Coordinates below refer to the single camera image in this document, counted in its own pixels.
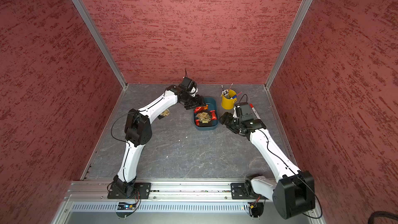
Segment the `orange tea bag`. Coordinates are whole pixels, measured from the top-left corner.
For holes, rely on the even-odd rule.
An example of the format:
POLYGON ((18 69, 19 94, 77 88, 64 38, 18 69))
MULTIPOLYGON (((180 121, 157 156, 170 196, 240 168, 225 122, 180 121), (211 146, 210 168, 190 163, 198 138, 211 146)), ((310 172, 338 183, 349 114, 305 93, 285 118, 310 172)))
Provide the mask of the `orange tea bag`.
POLYGON ((194 113, 197 114, 197 113, 200 113, 200 112, 202 112, 204 110, 207 110, 207 109, 208 109, 208 105, 197 107, 197 108, 195 108, 194 113))

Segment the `black oolong tea bag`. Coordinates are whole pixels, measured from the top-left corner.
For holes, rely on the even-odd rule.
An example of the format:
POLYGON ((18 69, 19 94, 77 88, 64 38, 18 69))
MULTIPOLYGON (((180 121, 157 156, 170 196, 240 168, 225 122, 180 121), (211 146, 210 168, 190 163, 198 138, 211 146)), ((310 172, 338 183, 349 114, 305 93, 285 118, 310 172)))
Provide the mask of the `black oolong tea bag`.
POLYGON ((163 111, 163 112, 158 116, 158 119, 165 118, 165 117, 169 116, 170 114, 171 114, 170 110, 169 110, 169 109, 166 109, 165 111, 163 111))

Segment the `black yellow-label tea bag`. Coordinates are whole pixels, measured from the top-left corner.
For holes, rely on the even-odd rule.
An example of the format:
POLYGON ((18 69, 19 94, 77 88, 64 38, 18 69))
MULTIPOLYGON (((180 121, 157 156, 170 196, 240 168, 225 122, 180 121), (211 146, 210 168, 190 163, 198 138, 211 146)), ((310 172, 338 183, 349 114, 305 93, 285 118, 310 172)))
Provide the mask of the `black yellow-label tea bag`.
POLYGON ((196 118, 199 119, 201 123, 211 122, 211 115, 208 112, 197 113, 196 118))

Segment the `teal plastic storage box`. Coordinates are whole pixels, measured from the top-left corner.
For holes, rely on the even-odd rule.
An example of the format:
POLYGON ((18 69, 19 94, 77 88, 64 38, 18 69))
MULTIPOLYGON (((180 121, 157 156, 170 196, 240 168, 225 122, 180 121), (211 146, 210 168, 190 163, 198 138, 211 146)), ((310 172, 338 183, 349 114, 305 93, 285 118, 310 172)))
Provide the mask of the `teal plastic storage box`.
POLYGON ((193 113, 194 125, 199 131, 211 131, 219 123, 217 102, 213 97, 204 97, 205 106, 197 107, 193 113))

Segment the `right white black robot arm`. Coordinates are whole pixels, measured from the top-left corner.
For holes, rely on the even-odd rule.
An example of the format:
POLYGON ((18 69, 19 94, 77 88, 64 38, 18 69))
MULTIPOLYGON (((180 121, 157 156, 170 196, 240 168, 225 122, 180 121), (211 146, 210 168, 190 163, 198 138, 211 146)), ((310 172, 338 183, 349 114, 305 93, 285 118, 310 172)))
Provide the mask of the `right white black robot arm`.
POLYGON ((275 177, 274 180, 261 175, 246 177, 243 194, 271 200, 283 219, 305 214, 316 207, 313 176, 308 171, 301 171, 285 156, 260 119, 242 120, 224 113, 219 122, 233 133, 245 136, 263 156, 275 177))

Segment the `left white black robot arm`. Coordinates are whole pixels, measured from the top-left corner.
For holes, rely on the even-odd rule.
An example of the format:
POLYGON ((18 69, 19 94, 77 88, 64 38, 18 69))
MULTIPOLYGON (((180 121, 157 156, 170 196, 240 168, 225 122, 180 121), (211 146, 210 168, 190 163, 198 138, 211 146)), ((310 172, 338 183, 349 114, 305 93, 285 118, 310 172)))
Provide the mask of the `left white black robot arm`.
POLYGON ((138 110, 131 109, 126 114, 125 138, 122 140, 125 143, 125 152, 121 167, 112 184, 124 195, 130 196, 134 191, 141 153, 152 138, 151 124, 161 113, 177 103, 182 104, 186 110, 205 105, 204 98, 198 94, 196 83, 188 86, 171 85, 153 102, 138 110))

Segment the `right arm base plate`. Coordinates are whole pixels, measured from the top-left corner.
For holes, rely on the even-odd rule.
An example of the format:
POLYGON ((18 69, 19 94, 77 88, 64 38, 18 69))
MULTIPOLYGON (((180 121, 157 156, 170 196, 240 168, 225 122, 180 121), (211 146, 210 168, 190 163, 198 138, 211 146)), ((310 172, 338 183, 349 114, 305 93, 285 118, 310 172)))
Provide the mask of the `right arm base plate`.
POLYGON ((233 200, 267 200, 263 195, 256 194, 250 184, 245 183, 231 183, 231 195, 233 200))

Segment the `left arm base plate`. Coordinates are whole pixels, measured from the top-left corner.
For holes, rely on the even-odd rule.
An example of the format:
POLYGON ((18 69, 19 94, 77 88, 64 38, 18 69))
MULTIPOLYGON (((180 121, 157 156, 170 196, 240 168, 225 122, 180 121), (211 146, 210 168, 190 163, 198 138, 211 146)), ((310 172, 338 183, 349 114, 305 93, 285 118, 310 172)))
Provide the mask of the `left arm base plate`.
POLYGON ((151 191, 151 183, 135 183, 134 186, 129 188, 128 193, 124 194, 122 190, 118 189, 115 183, 109 184, 107 187, 108 199, 118 199, 118 200, 137 200, 148 199, 151 191))

